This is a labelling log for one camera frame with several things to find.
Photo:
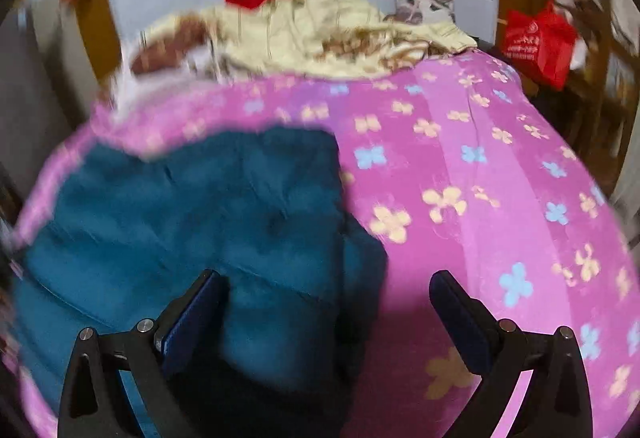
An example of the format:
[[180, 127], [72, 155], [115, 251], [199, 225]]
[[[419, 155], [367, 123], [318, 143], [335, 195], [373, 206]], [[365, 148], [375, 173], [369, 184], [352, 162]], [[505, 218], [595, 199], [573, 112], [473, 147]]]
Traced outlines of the teal puffer jacket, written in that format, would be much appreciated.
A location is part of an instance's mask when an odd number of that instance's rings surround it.
[[50, 408], [81, 329], [157, 317], [210, 269], [226, 307], [194, 374], [198, 419], [213, 436], [335, 437], [387, 255], [346, 209], [334, 136], [277, 126], [152, 161], [93, 147], [22, 266], [14, 332]]

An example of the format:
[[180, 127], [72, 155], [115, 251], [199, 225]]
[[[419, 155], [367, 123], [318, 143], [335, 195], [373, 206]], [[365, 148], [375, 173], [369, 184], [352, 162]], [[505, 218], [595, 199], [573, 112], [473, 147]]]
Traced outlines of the pink floral bed cover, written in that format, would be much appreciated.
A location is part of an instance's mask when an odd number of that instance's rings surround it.
[[482, 52], [378, 81], [295, 76], [196, 84], [125, 115], [96, 108], [58, 146], [17, 225], [28, 243], [97, 143], [148, 158], [227, 127], [331, 131], [350, 208], [388, 255], [381, 317], [347, 437], [439, 437], [476, 380], [427, 302], [446, 268], [499, 318], [568, 325], [590, 387], [593, 432], [613, 437], [639, 401], [639, 281], [615, 213], [570, 146]]

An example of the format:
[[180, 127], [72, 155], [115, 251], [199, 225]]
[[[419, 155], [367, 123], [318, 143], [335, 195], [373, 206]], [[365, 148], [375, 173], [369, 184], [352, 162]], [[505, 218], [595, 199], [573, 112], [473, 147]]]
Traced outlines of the grey refrigerator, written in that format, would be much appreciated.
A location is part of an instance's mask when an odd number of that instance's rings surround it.
[[1, 24], [1, 169], [26, 198], [40, 169], [70, 125], [38, 48], [32, 16], [12, 10]]

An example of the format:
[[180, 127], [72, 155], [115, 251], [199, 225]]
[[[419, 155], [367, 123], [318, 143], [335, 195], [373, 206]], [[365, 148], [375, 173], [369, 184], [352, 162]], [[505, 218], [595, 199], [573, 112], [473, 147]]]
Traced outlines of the wooden shelf unit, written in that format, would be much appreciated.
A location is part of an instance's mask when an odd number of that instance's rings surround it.
[[577, 100], [565, 139], [598, 186], [614, 193], [639, 107], [639, 55], [615, 36], [611, 0], [554, 0], [578, 32], [580, 62], [564, 91]]

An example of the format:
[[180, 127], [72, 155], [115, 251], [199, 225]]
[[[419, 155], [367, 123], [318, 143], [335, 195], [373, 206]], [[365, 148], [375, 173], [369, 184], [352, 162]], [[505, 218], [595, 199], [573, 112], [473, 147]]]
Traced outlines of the white pillow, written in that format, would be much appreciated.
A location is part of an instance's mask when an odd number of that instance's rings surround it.
[[177, 68], [157, 70], [141, 76], [136, 76], [130, 69], [135, 48], [130, 44], [122, 49], [122, 64], [108, 81], [111, 115], [116, 122], [125, 120], [142, 106], [226, 80], [220, 76], [219, 62], [209, 44], [191, 50]]

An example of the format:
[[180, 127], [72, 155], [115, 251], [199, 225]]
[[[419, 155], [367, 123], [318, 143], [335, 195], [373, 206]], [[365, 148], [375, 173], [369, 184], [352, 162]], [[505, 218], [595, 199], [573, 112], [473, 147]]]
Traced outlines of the red plastic bag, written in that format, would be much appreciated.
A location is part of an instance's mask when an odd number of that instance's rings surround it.
[[570, 73], [577, 38], [577, 30], [548, 1], [535, 15], [515, 9], [506, 13], [500, 50], [529, 80], [559, 92]]

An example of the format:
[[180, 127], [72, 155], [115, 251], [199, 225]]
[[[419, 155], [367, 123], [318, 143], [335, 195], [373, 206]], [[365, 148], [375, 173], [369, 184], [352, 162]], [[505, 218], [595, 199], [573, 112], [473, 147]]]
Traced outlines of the cream floral quilt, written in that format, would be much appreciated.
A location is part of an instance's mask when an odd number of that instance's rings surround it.
[[218, 5], [170, 17], [142, 32], [132, 59], [189, 16], [205, 21], [206, 44], [226, 80], [276, 73], [378, 79], [476, 46], [454, 22], [406, 24], [366, 0], [268, 0], [255, 9]]

